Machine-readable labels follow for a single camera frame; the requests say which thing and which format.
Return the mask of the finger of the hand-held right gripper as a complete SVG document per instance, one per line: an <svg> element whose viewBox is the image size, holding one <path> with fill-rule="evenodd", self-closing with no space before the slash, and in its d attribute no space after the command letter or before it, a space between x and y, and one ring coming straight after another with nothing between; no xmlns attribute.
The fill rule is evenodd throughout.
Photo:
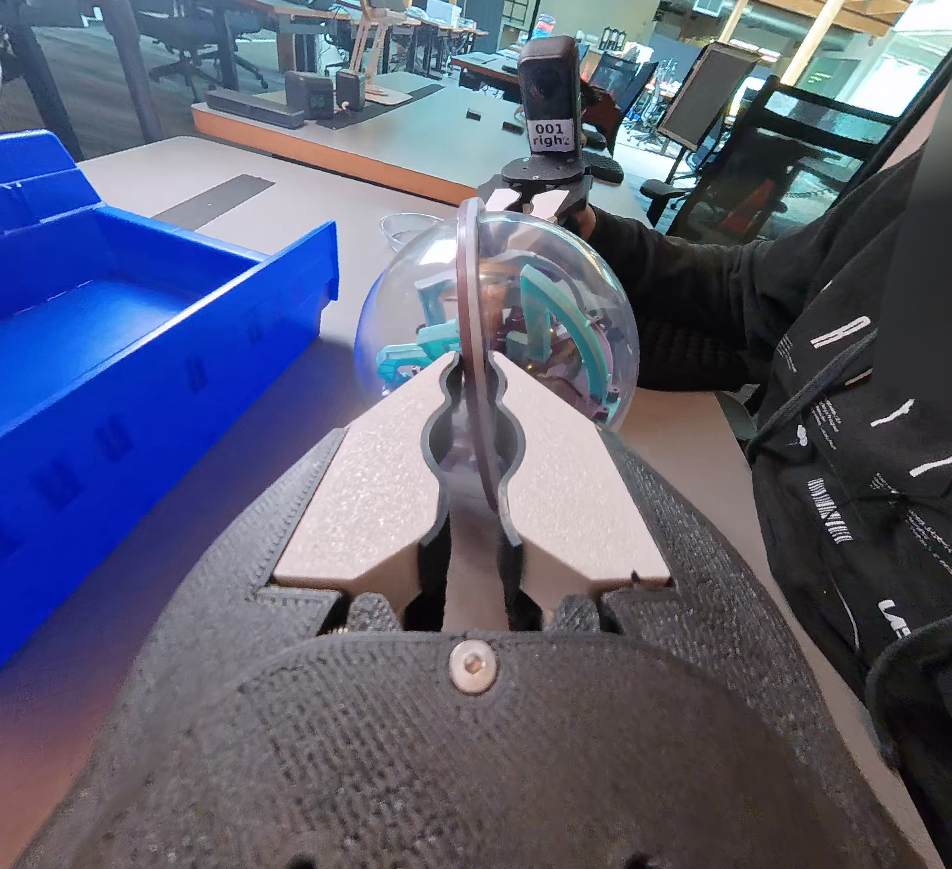
<svg viewBox="0 0 952 869"><path fill-rule="evenodd" d="M546 222L565 222L581 213L589 205L592 178L551 187L534 194L530 199L530 217Z"/></svg>
<svg viewBox="0 0 952 869"><path fill-rule="evenodd" d="M531 212L534 188L525 183L493 177L478 188L478 198L487 212Z"/></svg>

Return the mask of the black desk mat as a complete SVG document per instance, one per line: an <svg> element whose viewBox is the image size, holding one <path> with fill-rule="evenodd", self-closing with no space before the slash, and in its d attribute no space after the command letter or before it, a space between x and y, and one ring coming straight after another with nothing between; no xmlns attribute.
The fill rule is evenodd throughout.
<svg viewBox="0 0 952 869"><path fill-rule="evenodd" d="M313 120L309 124L314 124L317 127L325 127L334 131L344 129L352 125L364 124L383 115L395 114L401 108L406 108L417 101L421 101L442 91L443 87L444 86L442 84L438 83L428 84L420 89L410 92L410 97L408 100L401 101L395 105L384 105L379 101L365 100L361 109L353 111L350 108L336 109L332 117L328 119Z"/></svg>

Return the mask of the clear plastic maze ball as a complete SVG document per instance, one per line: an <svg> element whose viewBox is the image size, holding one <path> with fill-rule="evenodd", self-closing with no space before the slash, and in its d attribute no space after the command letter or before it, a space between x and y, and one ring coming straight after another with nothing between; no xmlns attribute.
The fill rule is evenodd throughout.
<svg viewBox="0 0 952 869"><path fill-rule="evenodd" d="M363 303L356 372L373 400L392 394L446 353L484 378L464 392L474 462L491 475L486 361L499 353L594 423L617 431L639 372L639 335L621 283L589 244L478 198L395 253Z"/></svg>

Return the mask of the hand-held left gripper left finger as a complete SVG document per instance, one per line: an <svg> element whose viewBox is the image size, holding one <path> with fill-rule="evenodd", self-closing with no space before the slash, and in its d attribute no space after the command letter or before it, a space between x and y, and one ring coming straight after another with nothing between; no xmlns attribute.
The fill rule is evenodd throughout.
<svg viewBox="0 0 952 869"><path fill-rule="evenodd" d="M406 625L442 625L450 561L441 463L460 355L446 353L349 424L284 540L270 582L382 596Z"/></svg>

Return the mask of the long black bar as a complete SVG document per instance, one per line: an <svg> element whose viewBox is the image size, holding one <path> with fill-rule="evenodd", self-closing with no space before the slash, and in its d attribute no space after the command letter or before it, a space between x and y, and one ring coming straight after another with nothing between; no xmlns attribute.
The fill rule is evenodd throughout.
<svg viewBox="0 0 952 869"><path fill-rule="evenodd" d="M264 95L256 96L230 89L215 89L206 93L205 101L211 111L273 127L297 130L306 122L303 111L265 98Z"/></svg>

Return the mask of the black screen on stand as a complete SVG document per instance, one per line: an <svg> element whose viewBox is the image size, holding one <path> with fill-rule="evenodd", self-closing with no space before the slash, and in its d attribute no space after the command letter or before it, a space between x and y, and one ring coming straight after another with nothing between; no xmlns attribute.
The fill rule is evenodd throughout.
<svg viewBox="0 0 952 869"><path fill-rule="evenodd" d="M709 43L660 118L658 134L697 151L759 59L736 46Z"/></svg>

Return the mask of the black mesh office chair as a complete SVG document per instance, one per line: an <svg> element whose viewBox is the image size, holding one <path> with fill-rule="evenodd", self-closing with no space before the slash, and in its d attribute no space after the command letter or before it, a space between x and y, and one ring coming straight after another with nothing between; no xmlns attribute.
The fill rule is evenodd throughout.
<svg viewBox="0 0 952 869"><path fill-rule="evenodd" d="M697 244L771 242L817 220L879 154L898 117L769 77L691 188L648 181L648 223L677 210L669 236Z"/></svg>

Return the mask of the person's black printed hoodie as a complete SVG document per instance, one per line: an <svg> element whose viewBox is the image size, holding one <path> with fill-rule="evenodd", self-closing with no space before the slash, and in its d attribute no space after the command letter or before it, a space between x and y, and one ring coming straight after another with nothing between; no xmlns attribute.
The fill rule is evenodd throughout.
<svg viewBox="0 0 952 869"><path fill-rule="evenodd" d="M889 763L950 835L950 345L912 321L911 368L876 363L887 279L925 148L828 220L742 253L750 352L771 352L748 448L771 571L863 699Z"/></svg>

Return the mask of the orange-edged grey desk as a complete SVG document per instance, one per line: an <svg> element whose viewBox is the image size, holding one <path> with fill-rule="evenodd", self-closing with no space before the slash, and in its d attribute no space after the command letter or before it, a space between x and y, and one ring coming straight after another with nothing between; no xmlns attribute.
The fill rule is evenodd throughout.
<svg viewBox="0 0 952 869"><path fill-rule="evenodd" d="M192 118L203 136L450 206L530 154L525 134L502 130L503 121L517 122L513 102L406 72L380 80L408 94L433 83L444 87L395 114L337 131L273 127L211 111L206 103L192 106ZM482 120L467 120L468 109Z"/></svg>

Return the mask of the blue plastic bin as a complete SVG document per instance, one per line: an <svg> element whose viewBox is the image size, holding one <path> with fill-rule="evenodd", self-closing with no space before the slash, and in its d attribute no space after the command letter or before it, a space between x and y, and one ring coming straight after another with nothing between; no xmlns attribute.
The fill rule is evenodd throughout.
<svg viewBox="0 0 952 869"><path fill-rule="evenodd" d="M1 136L3 235L102 203L58 137L48 130Z"/></svg>
<svg viewBox="0 0 952 869"><path fill-rule="evenodd" d="M309 346L327 221L264 256L102 204L2 206L2 661Z"/></svg>

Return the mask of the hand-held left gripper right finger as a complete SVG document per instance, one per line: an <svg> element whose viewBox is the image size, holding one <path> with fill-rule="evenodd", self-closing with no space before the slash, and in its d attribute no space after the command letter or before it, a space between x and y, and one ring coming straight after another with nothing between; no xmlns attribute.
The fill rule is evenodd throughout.
<svg viewBox="0 0 952 869"><path fill-rule="evenodd" d="M487 493L509 625L544 625L568 596L668 587L671 570L614 441L502 354L488 355L486 383Z"/></svg>

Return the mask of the black power station box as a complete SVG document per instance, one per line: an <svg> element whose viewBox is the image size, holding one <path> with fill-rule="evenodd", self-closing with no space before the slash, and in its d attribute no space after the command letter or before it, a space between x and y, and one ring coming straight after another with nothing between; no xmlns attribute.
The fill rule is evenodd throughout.
<svg viewBox="0 0 952 869"><path fill-rule="evenodd" d="M329 77L302 71L284 74L287 107L307 122L330 122L336 113L335 87Z"/></svg>

